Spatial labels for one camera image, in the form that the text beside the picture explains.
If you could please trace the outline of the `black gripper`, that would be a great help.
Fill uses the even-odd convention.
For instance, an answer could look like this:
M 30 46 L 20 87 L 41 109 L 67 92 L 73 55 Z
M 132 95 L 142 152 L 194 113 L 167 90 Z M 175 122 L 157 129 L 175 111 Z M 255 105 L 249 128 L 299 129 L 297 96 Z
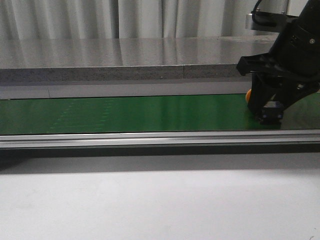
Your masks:
M 287 108 L 320 89 L 320 2 L 309 0 L 298 18 L 279 32 L 269 52 L 242 56 L 236 69 L 242 76 L 253 73 L 250 112 L 262 125 L 280 124 Z M 272 87 L 258 73 L 295 81 Z

